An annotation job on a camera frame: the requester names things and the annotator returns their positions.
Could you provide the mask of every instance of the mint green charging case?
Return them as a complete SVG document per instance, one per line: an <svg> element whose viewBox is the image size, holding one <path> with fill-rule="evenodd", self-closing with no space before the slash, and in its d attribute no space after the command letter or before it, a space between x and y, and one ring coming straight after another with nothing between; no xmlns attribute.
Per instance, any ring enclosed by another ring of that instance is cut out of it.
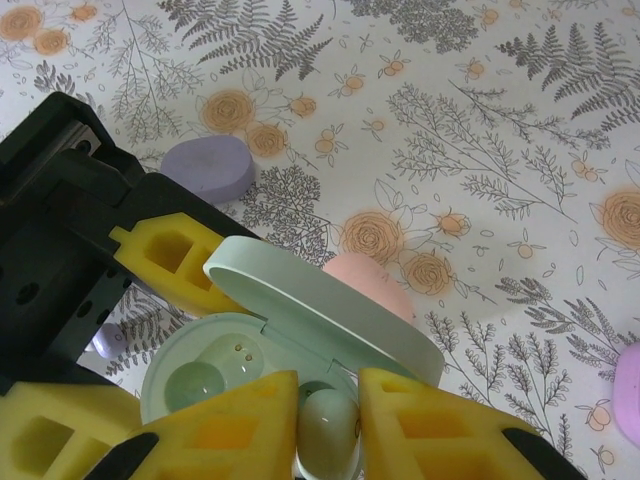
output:
<svg viewBox="0 0 640 480"><path fill-rule="evenodd" d="M292 253L248 237L228 237L204 265L225 294L253 314L221 313L171 336L154 356L141 392L142 421L168 415L165 387L189 362L208 363L219 391L274 371L296 370L300 405L333 388L358 402L352 377L382 368L437 386L440 350L385 308Z"/></svg>

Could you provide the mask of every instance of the yellow foam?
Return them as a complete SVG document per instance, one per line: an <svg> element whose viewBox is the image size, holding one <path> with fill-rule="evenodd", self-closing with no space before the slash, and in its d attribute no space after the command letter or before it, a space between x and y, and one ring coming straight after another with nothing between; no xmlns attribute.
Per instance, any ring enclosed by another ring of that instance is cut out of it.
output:
<svg viewBox="0 0 640 480"><path fill-rule="evenodd" d="M141 426L138 400L105 385L16 383L0 397L0 480L78 480Z"/></svg>
<svg viewBox="0 0 640 480"><path fill-rule="evenodd" d="M298 377L273 373L134 432L160 441L131 480L291 480Z"/></svg>
<svg viewBox="0 0 640 480"><path fill-rule="evenodd" d="M378 369L359 377L367 480L542 480L502 435L526 422Z"/></svg>
<svg viewBox="0 0 640 480"><path fill-rule="evenodd" d="M193 315L245 312L216 288L202 266L224 238L185 213L149 218L131 232L115 227L114 258L165 300Z"/></svg>

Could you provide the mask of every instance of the pink object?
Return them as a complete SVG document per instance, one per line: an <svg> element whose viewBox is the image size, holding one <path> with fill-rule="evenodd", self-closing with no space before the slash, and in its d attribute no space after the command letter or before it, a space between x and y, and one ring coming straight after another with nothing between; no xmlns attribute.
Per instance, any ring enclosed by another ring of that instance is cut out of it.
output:
<svg viewBox="0 0 640 480"><path fill-rule="evenodd" d="M372 258L361 253L343 253L329 260L323 270L413 325L409 295Z"/></svg>
<svg viewBox="0 0 640 480"><path fill-rule="evenodd" d="M618 428L640 447L640 343L627 347L618 358L611 404Z"/></svg>

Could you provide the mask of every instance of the table surface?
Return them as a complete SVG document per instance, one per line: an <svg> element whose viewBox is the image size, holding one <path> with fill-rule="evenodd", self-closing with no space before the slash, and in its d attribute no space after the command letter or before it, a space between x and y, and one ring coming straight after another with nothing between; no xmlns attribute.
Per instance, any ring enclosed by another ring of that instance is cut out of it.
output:
<svg viewBox="0 0 640 480"><path fill-rule="evenodd" d="M637 476L612 420L640 340L640 0L6 1L0 132L54 90L150 169L232 134L221 210L308 261L372 256L442 349L441 387L532 423L591 479ZM131 289L138 394L191 319Z"/></svg>

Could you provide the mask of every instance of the fern leaf print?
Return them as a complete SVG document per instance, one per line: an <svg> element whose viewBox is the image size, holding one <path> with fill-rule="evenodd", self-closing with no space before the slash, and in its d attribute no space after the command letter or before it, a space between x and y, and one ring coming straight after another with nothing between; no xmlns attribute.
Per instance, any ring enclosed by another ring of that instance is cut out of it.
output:
<svg viewBox="0 0 640 480"><path fill-rule="evenodd" d="M555 25L551 25L542 47L529 33L526 42L515 37L496 48L514 57L517 67L526 68L529 80L545 73L542 90L554 85L555 102L587 95L573 110L572 119L604 110L600 128L605 132L640 123L640 64L631 60L633 47L614 40L603 22L593 28L591 43L582 29L577 23L571 25L566 47L560 42Z"/></svg>
<svg viewBox="0 0 640 480"><path fill-rule="evenodd" d="M189 50L209 49L199 63L230 57L220 67L221 75L246 67L266 67L275 69L279 80L297 68L298 78L304 80L332 41L314 41L324 16L302 27L290 0L282 0L278 13L269 11L266 0L203 0L198 2L197 13L190 2L165 1L159 6L169 13L170 20L176 20L176 31L189 26L183 34L183 40L193 39Z"/></svg>

